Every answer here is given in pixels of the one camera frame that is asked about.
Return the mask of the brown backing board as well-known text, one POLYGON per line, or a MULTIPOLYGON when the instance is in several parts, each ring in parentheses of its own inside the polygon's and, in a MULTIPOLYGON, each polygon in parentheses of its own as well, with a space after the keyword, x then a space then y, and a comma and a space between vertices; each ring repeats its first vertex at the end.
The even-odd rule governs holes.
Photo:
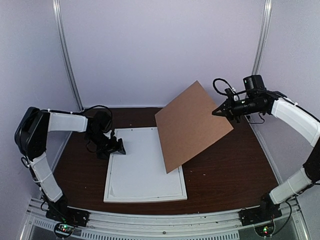
POLYGON ((165 169, 172 172, 230 133, 234 128, 221 116, 202 85, 195 81, 155 114, 165 169))

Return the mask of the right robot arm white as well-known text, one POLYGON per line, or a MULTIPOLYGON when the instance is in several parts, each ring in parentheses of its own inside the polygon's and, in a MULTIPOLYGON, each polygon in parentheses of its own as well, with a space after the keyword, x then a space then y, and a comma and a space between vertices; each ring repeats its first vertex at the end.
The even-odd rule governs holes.
POLYGON ((277 134, 271 150, 278 150, 276 157, 302 166, 290 175, 287 180, 271 190, 266 201, 256 210, 259 220, 268 220, 276 207, 288 198, 298 195, 320 181, 320 121, 301 108, 297 103, 277 91, 256 89, 247 91, 248 98, 234 100, 234 94, 226 90, 227 99, 212 115, 239 121, 248 114, 268 114, 278 121, 273 133, 277 134))

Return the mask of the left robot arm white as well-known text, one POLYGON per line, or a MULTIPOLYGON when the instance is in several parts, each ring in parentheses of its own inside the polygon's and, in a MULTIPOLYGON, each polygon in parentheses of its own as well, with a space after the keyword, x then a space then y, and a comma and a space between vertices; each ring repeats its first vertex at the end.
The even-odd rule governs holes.
POLYGON ((63 198, 46 150, 50 132, 84 133, 85 139, 95 144, 99 159, 107 159, 112 153, 126 154, 123 140, 115 137, 111 112, 97 111, 94 116, 82 112, 66 112, 29 107, 14 135, 14 141, 22 154, 22 162, 29 169, 33 181, 51 203, 63 198))

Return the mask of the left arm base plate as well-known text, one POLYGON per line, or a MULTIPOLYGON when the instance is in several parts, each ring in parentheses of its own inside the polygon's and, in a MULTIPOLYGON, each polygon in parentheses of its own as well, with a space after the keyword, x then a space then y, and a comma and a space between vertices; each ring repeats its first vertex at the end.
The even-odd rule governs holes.
POLYGON ((68 199, 64 193, 56 202, 50 201, 45 195, 43 200, 48 205, 45 214, 46 218, 76 227, 87 226, 90 213, 86 210, 69 207, 68 199))

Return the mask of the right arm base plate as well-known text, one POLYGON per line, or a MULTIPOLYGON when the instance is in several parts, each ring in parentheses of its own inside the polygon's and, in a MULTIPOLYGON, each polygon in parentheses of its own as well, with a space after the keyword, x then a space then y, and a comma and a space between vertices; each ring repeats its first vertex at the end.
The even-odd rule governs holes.
POLYGON ((275 204, 269 194, 261 198, 259 206, 242 208, 238 214, 243 227, 271 221, 282 216, 280 204, 275 204))

